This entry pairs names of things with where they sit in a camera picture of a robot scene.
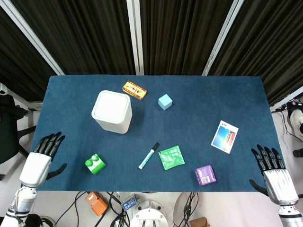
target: white box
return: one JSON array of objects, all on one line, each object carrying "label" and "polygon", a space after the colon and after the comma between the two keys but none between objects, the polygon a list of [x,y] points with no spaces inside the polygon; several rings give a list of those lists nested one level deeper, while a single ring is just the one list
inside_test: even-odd
[{"label": "white box", "polygon": [[101,91],[91,116],[106,131],[125,134],[132,119],[131,99],[113,91]]}]

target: purple snack packet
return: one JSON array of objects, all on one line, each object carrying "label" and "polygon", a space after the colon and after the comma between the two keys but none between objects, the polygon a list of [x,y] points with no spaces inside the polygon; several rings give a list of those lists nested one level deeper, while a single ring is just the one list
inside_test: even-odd
[{"label": "purple snack packet", "polygon": [[200,168],[196,169],[195,174],[197,176],[199,185],[201,185],[201,186],[217,181],[216,177],[214,176],[214,172],[213,172],[211,165],[200,167]]}]

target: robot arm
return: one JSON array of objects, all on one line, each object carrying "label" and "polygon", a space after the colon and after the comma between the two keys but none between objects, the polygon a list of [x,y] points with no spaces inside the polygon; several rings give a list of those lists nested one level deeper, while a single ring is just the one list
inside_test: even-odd
[{"label": "robot arm", "polygon": [[257,148],[260,154],[255,149],[251,149],[251,151],[264,177],[266,188],[260,187],[252,179],[250,179],[250,184],[280,206],[279,217],[284,227],[303,226],[302,213],[294,207],[299,197],[278,151],[274,148],[271,150],[267,147],[262,148],[259,144]]},{"label": "robot arm", "polygon": [[35,150],[28,155],[20,175],[22,187],[16,192],[1,227],[26,226],[25,220],[36,198],[36,188],[41,186],[46,179],[60,174],[66,168],[65,163],[57,171],[48,172],[51,162],[65,138],[60,135],[61,132],[58,132],[42,138],[37,143]]}]

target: green marker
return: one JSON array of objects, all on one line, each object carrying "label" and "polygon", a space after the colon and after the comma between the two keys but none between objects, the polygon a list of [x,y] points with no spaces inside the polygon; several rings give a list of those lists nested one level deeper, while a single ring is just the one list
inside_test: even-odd
[{"label": "green marker", "polygon": [[148,160],[150,160],[152,154],[155,152],[155,150],[158,148],[159,143],[157,142],[153,148],[150,150],[150,152],[147,154],[147,156],[145,157],[145,159],[143,160],[143,162],[139,165],[139,169],[143,169],[143,167],[145,166],[145,164],[148,162]]},{"label": "green marker", "polygon": [[93,174],[99,173],[104,167],[106,167],[106,164],[97,154],[94,154],[89,160],[86,160],[85,165]]}]

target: blue tablecloth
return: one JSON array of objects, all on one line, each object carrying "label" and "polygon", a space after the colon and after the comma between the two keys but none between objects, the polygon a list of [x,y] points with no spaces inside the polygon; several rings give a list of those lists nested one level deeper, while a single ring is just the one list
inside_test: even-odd
[{"label": "blue tablecloth", "polygon": [[[121,92],[127,80],[148,90],[131,97],[133,118],[126,134],[103,130],[91,117],[102,90]],[[168,94],[163,111],[158,99]],[[211,146],[220,120],[239,128],[230,154]],[[280,150],[263,84],[245,76],[70,75],[51,77],[34,136],[62,131],[66,139],[51,165],[67,168],[40,190],[142,192],[250,192],[249,179],[264,185],[250,149],[256,144]],[[138,165],[153,147],[179,145],[185,165],[164,171],[158,152],[143,170]],[[107,164],[98,175],[84,165],[97,153]],[[211,165],[217,182],[199,186],[194,170]]]}]

